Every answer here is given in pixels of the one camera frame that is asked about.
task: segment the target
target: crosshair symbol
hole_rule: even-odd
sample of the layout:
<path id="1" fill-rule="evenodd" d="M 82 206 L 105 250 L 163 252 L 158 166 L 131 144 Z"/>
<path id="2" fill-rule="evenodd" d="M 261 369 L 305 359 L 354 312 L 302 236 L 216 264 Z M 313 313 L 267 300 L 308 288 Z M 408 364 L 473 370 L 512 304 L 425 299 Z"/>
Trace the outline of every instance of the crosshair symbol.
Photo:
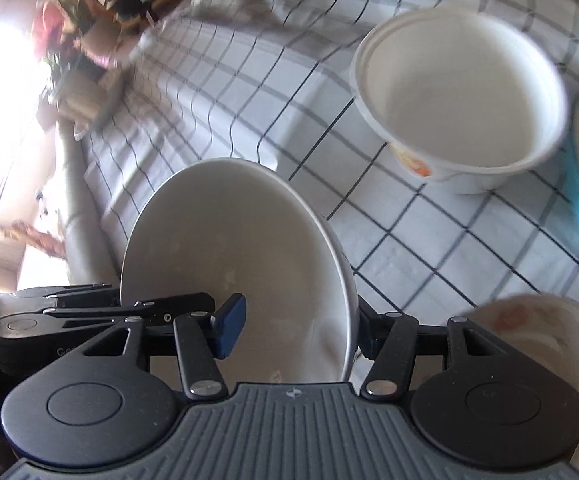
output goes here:
<path id="1" fill-rule="evenodd" d="M 303 395 L 303 391 L 299 390 L 296 386 L 294 386 L 294 388 L 288 389 L 285 392 L 285 395 L 287 395 L 290 399 L 296 399 L 297 397 Z"/>

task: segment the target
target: checkered tablecloth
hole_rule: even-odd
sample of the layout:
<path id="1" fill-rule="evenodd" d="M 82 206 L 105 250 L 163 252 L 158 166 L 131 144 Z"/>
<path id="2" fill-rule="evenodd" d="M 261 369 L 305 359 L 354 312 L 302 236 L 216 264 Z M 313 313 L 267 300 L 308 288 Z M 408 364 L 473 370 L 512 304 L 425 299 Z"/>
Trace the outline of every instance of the checkered tablecloth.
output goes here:
<path id="1" fill-rule="evenodd" d="M 118 260 L 169 176 L 237 156 L 277 171 L 327 217 L 379 312 L 444 324 L 515 292 L 579 301 L 562 153 L 489 194 L 454 196 L 401 170 L 354 105 L 348 70 L 364 35 L 457 2 L 526 32 L 579 92 L 579 0 L 192 0 L 148 31 L 121 107 L 82 141 Z"/>

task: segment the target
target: silver bolt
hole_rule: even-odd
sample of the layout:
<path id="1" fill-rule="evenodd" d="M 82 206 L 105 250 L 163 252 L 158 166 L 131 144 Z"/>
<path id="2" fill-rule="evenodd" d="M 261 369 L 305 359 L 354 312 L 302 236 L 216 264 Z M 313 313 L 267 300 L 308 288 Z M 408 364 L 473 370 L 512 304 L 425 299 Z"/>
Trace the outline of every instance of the silver bolt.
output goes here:
<path id="1" fill-rule="evenodd" d="M 386 397 L 388 395 L 393 395 L 396 393 L 398 386 L 392 381 L 385 379 L 377 379 L 375 381 L 370 381 L 365 386 L 367 393 L 377 397 Z"/>
<path id="2" fill-rule="evenodd" d="M 190 386 L 190 391 L 194 395 L 199 397 L 209 397 L 220 393 L 223 389 L 223 385 L 218 381 L 212 381 L 210 379 L 204 379 L 202 381 L 196 381 L 192 386 Z"/>

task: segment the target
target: pink flower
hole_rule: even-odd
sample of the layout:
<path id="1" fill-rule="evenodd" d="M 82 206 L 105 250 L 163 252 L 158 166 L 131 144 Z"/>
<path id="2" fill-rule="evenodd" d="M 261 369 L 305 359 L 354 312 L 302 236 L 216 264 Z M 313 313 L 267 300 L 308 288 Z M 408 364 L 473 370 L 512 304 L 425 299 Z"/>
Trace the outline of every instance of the pink flower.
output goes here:
<path id="1" fill-rule="evenodd" d="M 65 18 L 51 2 L 45 2 L 32 22 L 32 44 L 34 56 L 41 59 L 48 49 L 58 48 Z"/>

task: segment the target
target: ribbed gray panel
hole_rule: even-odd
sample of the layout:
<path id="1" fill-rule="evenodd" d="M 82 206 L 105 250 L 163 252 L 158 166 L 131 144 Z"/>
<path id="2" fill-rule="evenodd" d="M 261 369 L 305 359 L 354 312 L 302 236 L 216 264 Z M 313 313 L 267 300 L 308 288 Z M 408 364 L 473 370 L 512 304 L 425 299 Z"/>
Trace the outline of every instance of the ribbed gray panel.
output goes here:
<path id="1" fill-rule="evenodd" d="M 46 472 L 26 463 L 9 480 L 408 479 L 579 480 L 565 464 L 518 474 L 455 463 L 411 430 L 398 408 L 349 384 L 242 384 L 217 404 L 188 410 L 159 449 L 106 472 Z"/>

